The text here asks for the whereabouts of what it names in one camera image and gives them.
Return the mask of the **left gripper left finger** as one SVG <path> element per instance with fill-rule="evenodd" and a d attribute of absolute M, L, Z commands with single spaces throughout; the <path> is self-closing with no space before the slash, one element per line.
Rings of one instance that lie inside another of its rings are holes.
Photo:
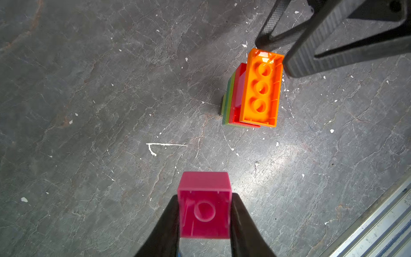
<path fill-rule="evenodd" d="M 179 203 L 174 195 L 135 257 L 179 257 Z"/>

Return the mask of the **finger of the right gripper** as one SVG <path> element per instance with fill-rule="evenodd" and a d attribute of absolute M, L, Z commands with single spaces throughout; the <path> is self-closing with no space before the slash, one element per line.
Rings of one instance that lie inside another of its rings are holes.
<path fill-rule="evenodd" d="M 302 78 L 410 51 L 410 1 L 327 1 L 283 64 Z"/>
<path fill-rule="evenodd" d="M 303 1 L 303 10 L 295 14 L 291 1 L 275 1 L 263 23 L 255 47 L 265 51 L 289 51 L 308 28 L 313 16 L 313 1 Z"/>

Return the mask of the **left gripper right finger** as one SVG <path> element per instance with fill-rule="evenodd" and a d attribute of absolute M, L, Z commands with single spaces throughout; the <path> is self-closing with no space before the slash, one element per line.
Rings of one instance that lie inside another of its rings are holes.
<path fill-rule="evenodd" d="M 232 194 L 230 242 L 233 257 L 276 257 L 237 193 Z"/>

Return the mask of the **orange lego brick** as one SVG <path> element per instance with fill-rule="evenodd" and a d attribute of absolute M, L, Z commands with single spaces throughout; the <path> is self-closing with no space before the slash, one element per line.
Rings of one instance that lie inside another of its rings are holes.
<path fill-rule="evenodd" d="M 284 56 L 253 48 L 247 59 L 245 88 L 239 120 L 276 127 Z"/>

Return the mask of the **magenta lego brick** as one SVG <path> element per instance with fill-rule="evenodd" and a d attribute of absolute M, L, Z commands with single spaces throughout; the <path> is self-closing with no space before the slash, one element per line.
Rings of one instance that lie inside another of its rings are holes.
<path fill-rule="evenodd" d="M 181 238 L 230 238 L 232 188 L 227 172 L 186 171 L 177 196 Z"/>

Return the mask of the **lime green long brick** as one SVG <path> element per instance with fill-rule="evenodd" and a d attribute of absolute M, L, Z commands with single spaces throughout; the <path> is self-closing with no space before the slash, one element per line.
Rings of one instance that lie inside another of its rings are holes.
<path fill-rule="evenodd" d="M 253 124 L 247 124 L 247 123 L 230 123 L 230 113 L 231 113 L 231 103 L 232 103 L 232 94 L 233 94 L 233 89 L 234 89 L 234 82 L 235 82 L 235 75 L 236 72 L 234 71 L 233 75 L 231 76 L 231 86 L 229 89 L 229 92 L 227 93 L 226 97 L 226 110 L 225 110 L 225 124 L 224 125 L 231 125 L 231 126 L 236 126 L 236 127 L 257 127 L 256 125 Z"/>

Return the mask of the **red lego brick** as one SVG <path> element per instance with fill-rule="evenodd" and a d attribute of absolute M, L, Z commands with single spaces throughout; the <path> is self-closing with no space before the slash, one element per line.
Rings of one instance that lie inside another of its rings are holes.
<path fill-rule="evenodd" d="M 230 123 L 240 123 L 239 120 L 240 112 L 241 112 L 241 105 L 243 99 L 243 91 L 245 86 L 245 72 L 247 69 L 246 63 L 241 63 L 239 67 L 236 69 L 235 75 L 235 82 L 234 82 L 234 89 L 232 94 L 232 103 L 231 103 L 231 113 L 230 113 Z"/>

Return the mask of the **dark green lego brick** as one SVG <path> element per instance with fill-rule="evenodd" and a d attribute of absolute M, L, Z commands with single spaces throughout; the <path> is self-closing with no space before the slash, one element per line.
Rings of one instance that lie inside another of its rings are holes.
<path fill-rule="evenodd" d="M 226 104 L 226 97 L 227 97 L 227 93 L 229 92 L 230 86 L 231 86 L 231 78 L 228 80 L 227 89 L 226 89 L 225 94 L 223 95 L 222 103 L 221 103 L 220 115 L 223 117 L 223 118 L 222 118 L 222 124 L 223 124 L 223 125 L 225 124 L 225 110 L 226 110 L 225 104 Z"/>

